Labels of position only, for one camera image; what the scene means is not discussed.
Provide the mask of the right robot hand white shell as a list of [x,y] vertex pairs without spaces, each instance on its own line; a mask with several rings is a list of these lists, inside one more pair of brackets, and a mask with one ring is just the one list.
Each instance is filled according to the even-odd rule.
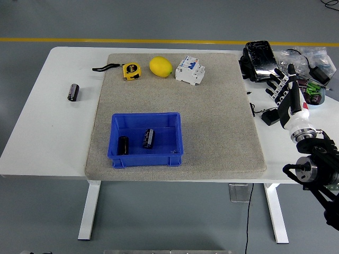
[[271,96],[278,107],[278,115],[281,126],[294,136],[297,131],[315,128],[309,121],[309,109],[297,82],[297,74],[292,63],[288,64],[288,72],[285,74],[275,68],[274,74],[270,74],[265,91]]

